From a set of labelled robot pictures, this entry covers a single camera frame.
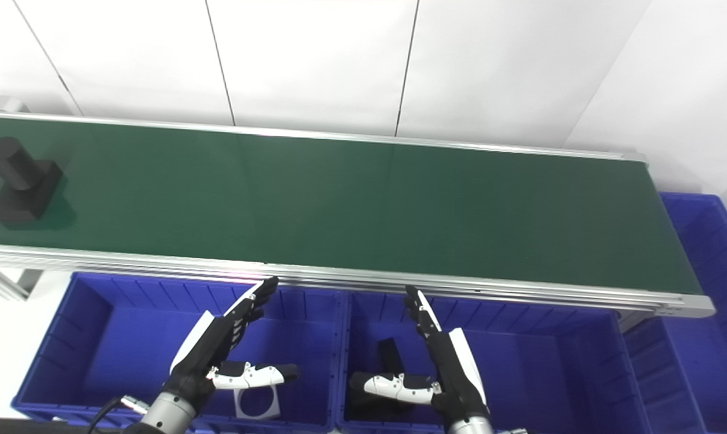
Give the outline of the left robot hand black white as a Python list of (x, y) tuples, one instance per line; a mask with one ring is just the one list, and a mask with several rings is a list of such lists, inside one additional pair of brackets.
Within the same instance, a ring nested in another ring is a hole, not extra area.
[(171, 366), (170, 376), (160, 392), (176, 402), (185, 402), (198, 417), (218, 386), (243, 390), (281, 385), (298, 379), (294, 363), (236, 362), (230, 353), (241, 343), (248, 325), (260, 319), (263, 306), (275, 294), (278, 277), (251, 286), (220, 316), (203, 313), (187, 336)]

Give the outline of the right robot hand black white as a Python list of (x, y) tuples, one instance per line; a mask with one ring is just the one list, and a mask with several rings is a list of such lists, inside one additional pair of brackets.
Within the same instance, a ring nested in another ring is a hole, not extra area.
[(445, 332), (421, 289), (407, 285), (405, 291), (404, 305), (429, 351), (436, 379), (421, 380), (406, 373), (353, 373), (349, 387), (378, 398), (431, 406), (441, 416), (446, 433), (491, 430), (481, 374), (462, 328)]

